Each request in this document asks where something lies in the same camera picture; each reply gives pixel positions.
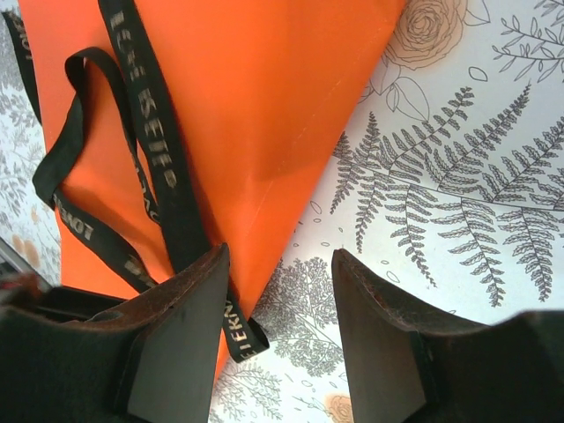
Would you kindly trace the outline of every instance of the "rose illustration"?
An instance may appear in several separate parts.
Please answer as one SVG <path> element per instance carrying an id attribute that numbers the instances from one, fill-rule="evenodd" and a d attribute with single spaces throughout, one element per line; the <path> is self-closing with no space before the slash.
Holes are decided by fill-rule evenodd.
<path id="1" fill-rule="evenodd" d="M 462 39 L 467 4 L 468 0 L 408 0 L 386 56 L 412 70 L 438 62 Z"/>
<path id="2" fill-rule="evenodd" d="M 327 411 L 334 423 L 353 423 L 353 406 L 351 399 L 344 395 L 336 395 L 325 400 Z"/>

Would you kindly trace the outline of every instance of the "orange dry bag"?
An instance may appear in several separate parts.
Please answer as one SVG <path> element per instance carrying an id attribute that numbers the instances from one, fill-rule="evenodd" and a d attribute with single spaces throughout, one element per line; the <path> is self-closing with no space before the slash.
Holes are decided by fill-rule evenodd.
<path id="1" fill-rule="evenodd" d="M 403 2 L 20 0 L 49 150 L 34 182 L 58 210 L 63 284 L 130 298 L 227 242 L 220 371 L 225 333 L 242 336 L 228 318 L 256 305 Z M 81 212 L 103 225 L 103 254 Z"/>

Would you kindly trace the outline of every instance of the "orange fabric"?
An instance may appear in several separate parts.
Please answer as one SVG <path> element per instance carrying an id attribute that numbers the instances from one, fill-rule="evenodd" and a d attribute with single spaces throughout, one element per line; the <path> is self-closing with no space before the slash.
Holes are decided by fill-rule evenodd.
<path id="1" fill-rule="evenodd" d="M 96 0 L 19 0 L 47 147 L 73 91 L 63 63 L 111 52 Z M 189 147 L 206 230 L 227 241 L 231 275 L 250 315 L 390 37 L 404 0 L 137 0 Z M 108 84 L 92 72 L 87 147 L 64 184 L 171 276 L 160 229 L 141 189 Z M 59 220 L 63 284 L 130 298 L 135 292 Z M 218 371 L 227 357 L 225 341 Z"/>

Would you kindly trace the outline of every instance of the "orange bag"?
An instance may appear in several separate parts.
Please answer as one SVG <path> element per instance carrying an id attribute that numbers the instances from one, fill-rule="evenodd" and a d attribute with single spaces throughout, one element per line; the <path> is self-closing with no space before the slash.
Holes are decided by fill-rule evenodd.
<path id="1" fill-rule="evenodd" d="M 167 81 L 206 231 L 231 250 L 246 316 L 256 305 L 396 24 L 404 0 L 176 2 L 137 0 Z M 74 94 L 65 59 L 112 52 L 96 0 L 20 0 L 47 148 Z M 172 276 L 160 228 L 122 140 L 108 84 L 92 71 L 92 127 L 63 185 L 139 252 L 157 280 Z M 57 217 L 63 284 L 123 298 L 135 291 Z M 218 372 L 227 357 L 222 339 Z"/>

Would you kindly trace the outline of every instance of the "white patterned surface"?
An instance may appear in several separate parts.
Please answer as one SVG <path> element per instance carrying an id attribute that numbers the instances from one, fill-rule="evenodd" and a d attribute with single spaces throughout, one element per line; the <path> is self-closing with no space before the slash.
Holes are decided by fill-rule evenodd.
<path id="1" fill-rule="evenodd" d="M 562 308 L 564 3 L 511 6 L 409 2 L 256 309 L 271 349 L 226 366 L 211 422 L 352 421 L 333 249 L 484 323 Z M 4 25 L 0 43 L 0 236 L 55 284 L 41 128 Z"/>

